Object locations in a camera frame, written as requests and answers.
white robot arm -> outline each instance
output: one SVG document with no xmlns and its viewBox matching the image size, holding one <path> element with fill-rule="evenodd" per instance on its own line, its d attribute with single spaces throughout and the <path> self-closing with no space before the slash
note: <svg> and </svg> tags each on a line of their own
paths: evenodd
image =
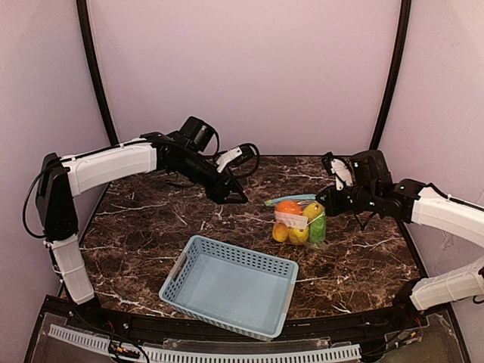
<svg viewBox="0 0 484 363">
<path fill-rule="evenodd" d="M 467 202 L 458 203 L 434 188 L 423 188 L 414 203 L 411 221 L 462 237 L 484 248 L 484 210 Z M 417 310 L 450 301 L 484 295 L 484 256 L 447 274 L 418 281 L 410 295 Z"/>
<path fill-rule="evenodd" d="M 381 151 L 364 151 L 349 158 L 354 186 L 341 182 L 349 173 L 348 163 L 339 163 L 336 169 L 335 160 L 341 158 L 328 153 L 322 162 L 328 173 L 336 175 L 337 184 L 316 196 L 325 206 L 327 216 L 369 211 L 381 217 L 391 216 L 403 222 L 438 228 L 484 248 L 484 208 L 481 206 L 443 194 L 434 185 L 410 179 L 394 184 Z M 394 303 L 406 297 L 416 310 L 422 311 L 451 301 L 484 296 L 484 257 L 449 273 L 411 284 L 409 291 L 397 294 Z"/>
<path fill-rule="evenodd" d="M 237 176 L 227 166 L 239 166 L 252 157 L 259 158 L 259 151 L 253 144 L 242 144 L 224 153 L 216 152 L 213 158 L 203 156 L 200 152 L 213 135 L 218 139 L 211 126 L 190 117 L 179 131 L 168 135 L 153 132 L 86 154 L 63 158 L 49 154 L 45 157 L 42 171 L 33 182 L 24 204 L 24 226 L 33 237 L 45 239 L 44 245 L 51 253 L 54 270 L 61 276 L 76 304 L 89 302 L 95 292 L 79 250 L 73 198 L 128 175 L 166 170 L 178 172 L 191 182 L 204 186 L 207 198 L 216 203 L 246 203 L 247 197 Z M 25 220 L 26 204 L 37 181 L 36 206 L 44 227 L 43 235 L 32 233 Z"/>
</svg>

blue plastic basket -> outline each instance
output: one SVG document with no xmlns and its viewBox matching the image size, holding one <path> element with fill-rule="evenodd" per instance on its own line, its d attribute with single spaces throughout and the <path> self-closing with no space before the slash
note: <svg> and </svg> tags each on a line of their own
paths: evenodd
<svg viewBox="0 0 484 363">
<path fill-rule="evenodd" d="M 288 259 L 193 236 L 160 298 L 192 318 L 270 341 L 282 331 L 298 269 Z"/>
</svg>

brown marble surface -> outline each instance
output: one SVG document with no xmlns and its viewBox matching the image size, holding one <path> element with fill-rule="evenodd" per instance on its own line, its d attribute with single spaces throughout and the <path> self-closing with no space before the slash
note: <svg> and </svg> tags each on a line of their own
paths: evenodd
<svg viewBox="0 0 484 363">
<path fill-rule="evenodd" d="M 327 219 L 326 250 L 271 238 L 274 210 L 264 200 L 316 193 L 334 181 L 319 157 L 262 157 L 243 182 L 250 202 L 216 205 L 200 187 L 162 172 L 135 175 L 109 187 L 84 239 L 89 277 L 104 307 L 184 317 L 158 292 L 191 236 L 201 234 L 299 264 L 288 318 L 314 318 L 389 306 L 417 267 L 392 219 L 375 217 L 361 232 L 351 215 Z"/>
</svg>

pink wall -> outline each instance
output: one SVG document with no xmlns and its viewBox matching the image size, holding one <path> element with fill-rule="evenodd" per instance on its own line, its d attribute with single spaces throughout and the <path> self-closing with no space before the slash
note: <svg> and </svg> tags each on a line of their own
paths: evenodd
<svg viewBox="0 0 484 363">
<path fill-rule="evenodd" d="M 399 83 L 382 149 L 395 179 L 434 182 L 484 205 L 484 7 L 413 2 Z M 473 262 L 483 250 L 441 231 L 411 226 L 430 275 Z M 484 362 L 484 310 L 454 305 L 472 362 Z"/>
<path fill-rule="evenodd" d="M 75 2 L 0 2 L 1 362 L 23 361 L 45 294 L 59 287 L 42 241 L 22 227 L 30 182 L 50 152 L 107 145 L 76 17 Z M 99 192 L 76 204 L 81 226 Z M 28 221 L 40 232 L 38 219 L 30 208 Z"/>
<path fill-rule="evenodd" d="M 89 2 L 119 136 L 195 115 L 223 147 L 357 152 L 371 140 L 399 2 Z"/>
</svg>

vent grille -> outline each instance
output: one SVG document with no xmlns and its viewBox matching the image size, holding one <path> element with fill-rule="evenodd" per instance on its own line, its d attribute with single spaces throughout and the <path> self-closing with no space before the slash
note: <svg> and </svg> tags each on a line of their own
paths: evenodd
<svg viewBox="0 0 484 363">
<path fill-rule="evenodd" d="M 91 352 L 108 355 L 107 337 L 96 337 L 54 324 L 51 324 L 48 335 Z M 308 352 L 246 355 L 175 352 L 148 346 L 143 347 L 143 350 L 152 363 L 332 363 L 361 358 L 359 344 Z M 144 356 L 142 355 L 137 361 L 145 361 Z"/>
</svg>

